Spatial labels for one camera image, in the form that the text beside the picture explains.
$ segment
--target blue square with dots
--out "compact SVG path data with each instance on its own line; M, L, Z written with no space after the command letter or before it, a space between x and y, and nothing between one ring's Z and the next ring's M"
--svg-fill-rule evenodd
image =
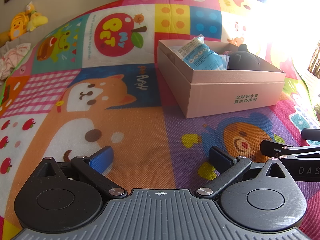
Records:
M190 35L221 39L221 11L190 6Z

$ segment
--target gray ribbed plate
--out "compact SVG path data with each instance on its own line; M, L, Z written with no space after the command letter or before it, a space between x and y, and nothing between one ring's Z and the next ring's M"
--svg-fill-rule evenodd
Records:
M186 189L134 189L108 202L89 225L67 233L22 230L16 240L307 240L297 228L276 234L251 232L227 220L212 200Z

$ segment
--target red apple print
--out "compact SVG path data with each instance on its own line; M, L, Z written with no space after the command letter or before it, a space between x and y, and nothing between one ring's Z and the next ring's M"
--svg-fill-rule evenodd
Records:
M3 126L1 127L1 130L4 130L8 127L8 125L10 124L10 120L6 121Z
M6 147L6 145L8 144L8 137L7 136L4 136L2 139L1 139L1 141L0 141L0 149L2 149L2 148L4 148L4 147Z
M134 20L125 13L114 13L103 18L94 32L94 43L100 53L117 57L131 51L134 46L142 48L147 27L134 29Z
M4 161L1 164L0 167L0 173L1 174L6 174L9 172L10 167L12 167L12 165L10 165L11 163L11 159L10 158L5 158Z
M30 129L30 128L32 128L33 127L33 125L35 124L35 122L34 122L35 120L34 119L29 119L28 121L26 121L24 124L23 124L23 126L22 126L22 130L28 130L28 129Z

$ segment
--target cardboard box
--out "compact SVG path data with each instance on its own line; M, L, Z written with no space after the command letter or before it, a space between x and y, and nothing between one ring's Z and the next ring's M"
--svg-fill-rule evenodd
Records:
M170 48L189 40L160 40L158 67L186 118L275 105L285 72L261 59L263 71L193 70ZM238 51L230 43L205 41L220 54Z

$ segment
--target yellow duck toy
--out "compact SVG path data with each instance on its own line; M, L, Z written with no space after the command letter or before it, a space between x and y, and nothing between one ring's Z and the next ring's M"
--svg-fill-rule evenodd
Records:
M48 23L48 18L46 16L42 16L41 13L36 11L33 2L28 3L26 6L26 15L30 14L30 21L27 24L27 31L31 32L35 28Z
M11 21L10 31L8 36L13 41L18 38L20 35L23 35L27 32L27 24L29 21L29 16L25 15L23 12L18 13Z

